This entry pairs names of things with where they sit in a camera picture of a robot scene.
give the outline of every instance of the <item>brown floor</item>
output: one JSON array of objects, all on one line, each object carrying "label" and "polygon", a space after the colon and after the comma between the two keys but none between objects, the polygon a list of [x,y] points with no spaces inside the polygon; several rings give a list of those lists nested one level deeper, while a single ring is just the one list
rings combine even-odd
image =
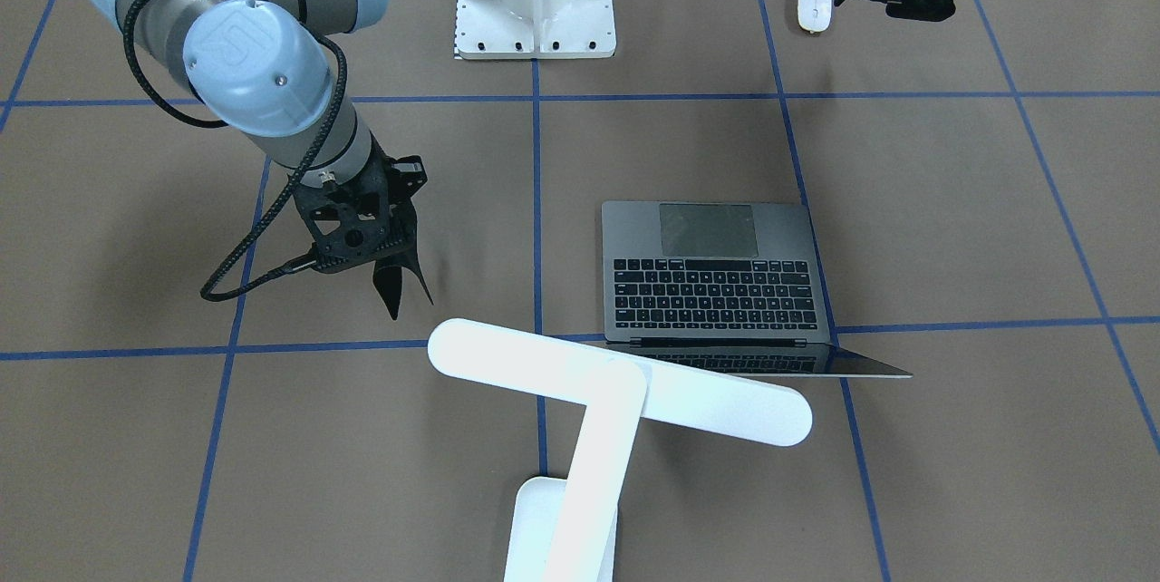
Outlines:
[{"label": "brown floor", "polygon": [[[618,581],[1155,580],[1160,5],[956,1],[807,36],[793,0],[616,0],[614,58],[531,65],[391,0],[339,37],[432,176],[435,306],[407,281],[391,322],[365,269],[201,301],[283,174],[143,102],[87,0],[0,0],[0,580],[500,579],[581,410],[423,341],[599,341],[606,198],[807,202],[841,342],[915,372],[789,380],[792,449],[643,424]],[[306,243],[284,216],[254,271]]]}]

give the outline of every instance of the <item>computer mouse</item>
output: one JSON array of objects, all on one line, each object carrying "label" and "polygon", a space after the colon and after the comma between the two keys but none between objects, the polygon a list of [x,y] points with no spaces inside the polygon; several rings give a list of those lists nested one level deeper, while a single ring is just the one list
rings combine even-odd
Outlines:
[{"label": "computer mouse", "polygon": [[811,34],[825,31],[834,9],[834,0],[798,0],[798,24]]}]

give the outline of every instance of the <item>open laptop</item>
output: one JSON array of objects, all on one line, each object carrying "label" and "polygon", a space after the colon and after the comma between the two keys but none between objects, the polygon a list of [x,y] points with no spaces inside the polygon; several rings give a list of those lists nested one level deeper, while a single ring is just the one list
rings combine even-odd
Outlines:
[{"label": "open laptop", "polygon": [[912,376],[832,345],[804,206],[604,202],[601,224],[609,348],[746,377]]}]

